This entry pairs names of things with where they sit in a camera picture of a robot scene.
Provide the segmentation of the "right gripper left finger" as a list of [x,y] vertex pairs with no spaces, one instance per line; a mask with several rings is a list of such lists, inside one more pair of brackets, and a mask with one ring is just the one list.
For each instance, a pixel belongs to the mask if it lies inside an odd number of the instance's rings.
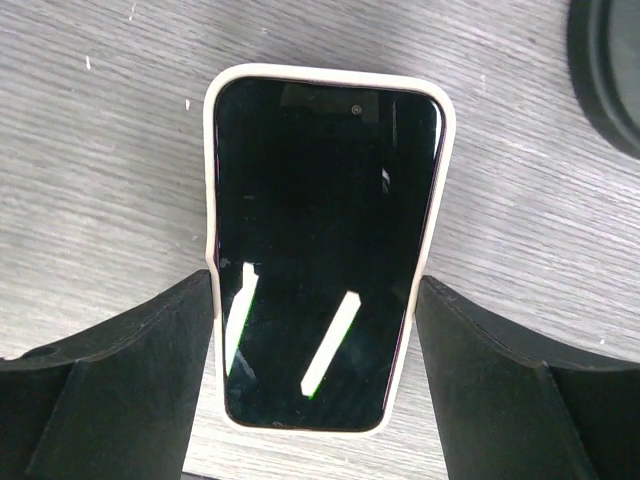
[[1,364],[5,479],[177,479],[213,327],[199,270],[153,299]]

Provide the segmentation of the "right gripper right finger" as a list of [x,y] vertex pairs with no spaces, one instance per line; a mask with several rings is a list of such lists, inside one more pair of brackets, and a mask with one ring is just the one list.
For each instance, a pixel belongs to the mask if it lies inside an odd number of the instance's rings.
[[635,479],[639,367],[527,329],[439,280],[415,320],[452,479]]

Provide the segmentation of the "black clamp phone stand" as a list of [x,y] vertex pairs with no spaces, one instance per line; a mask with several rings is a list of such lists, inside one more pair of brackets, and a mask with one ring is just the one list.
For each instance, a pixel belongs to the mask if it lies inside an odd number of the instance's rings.
[[566,36],[572,86],[586,118],[614,148],[639,157],[639,2],[576,0]]

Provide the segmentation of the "pink case phone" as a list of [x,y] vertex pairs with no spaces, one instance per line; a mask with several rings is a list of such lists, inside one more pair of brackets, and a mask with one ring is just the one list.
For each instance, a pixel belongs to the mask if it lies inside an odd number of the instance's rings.
[[364,437],[393,410],[456,134],[433,82],[268,63],[203,104],[221,410]]

